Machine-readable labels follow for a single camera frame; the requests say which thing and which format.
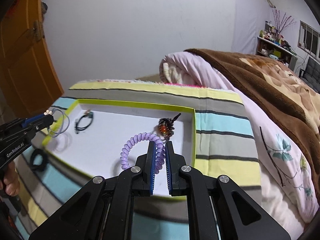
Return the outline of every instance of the orange door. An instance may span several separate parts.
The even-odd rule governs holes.
[[[63,93],[42,21],[41,0],[16,0],[0,23],[0,87],[17,117],[44,112]]]

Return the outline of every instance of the purple coil hair tie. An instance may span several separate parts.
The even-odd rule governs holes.
[[[128,160],[129,152],[136,143],[144,140],[153,141],[156,144],[155,174],[158,174],[159,170],[162,169],[162,165],[164,164],[164,145],[159,136],[152,133],[146,133],[146,132],[136,134],[135,136],[131,137],[130,140],[127,141],[127,143],[124,145],[124,147],[122,148],[122,152],[120,153],[121,168],[123,170],[130,168],[129,160]]]

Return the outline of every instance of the brown blanket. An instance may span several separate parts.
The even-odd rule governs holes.
[[[320,200],[320,95],[289,68],[271,58],[188,49],[220,71],[276,123],[308,160]]]

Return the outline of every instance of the metal bolt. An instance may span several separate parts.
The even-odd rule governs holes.
[[[141,169],[140,169],[139,166],[133,166],[133,167],[131,167],[130,170],[131,170],[132,172],[134,172],[134,173],[137,173],[137,172],[141,171]]]
[[[188,165],[182,166],[181,169],[182,169],[182,171],[184,171],[184,172],[189,172],[189,171],[191,171],[191,167],[188,166]]]
[[[94,183],[94,184],[100,184],[101,182],[102,182],[102,177],[100,177],[100,176],[97,176],[97,177],[94,177],[93,179],[92,179],[92,182]]]
[[[223,182],[223,183],[227,183],[229,181],[229,177],[226,176],[226,175],[222,175],[220,176],[220,181]]]

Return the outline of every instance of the brown beaded hair accessory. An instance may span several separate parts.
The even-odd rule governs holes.
[[[173,119],[171,118],[161,118],[159,120],[158,129],[165,140],[169,140],[174,134],[173,122],[178,119],[181,113],[177,114]]]

